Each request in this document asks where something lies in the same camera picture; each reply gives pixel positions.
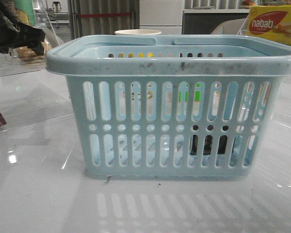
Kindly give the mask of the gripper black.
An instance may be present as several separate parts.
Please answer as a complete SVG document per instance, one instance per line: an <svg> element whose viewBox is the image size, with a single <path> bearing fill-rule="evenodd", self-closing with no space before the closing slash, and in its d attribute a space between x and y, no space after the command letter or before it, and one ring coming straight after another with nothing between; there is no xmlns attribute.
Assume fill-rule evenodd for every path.
<svg viewBox="0 0 291 233"><path fill-rule="evenodd" d="M0 1L0 53L8 54L9 49L27 47L37 55L43 55L44 40L43 30L22 23Z"/></svg>

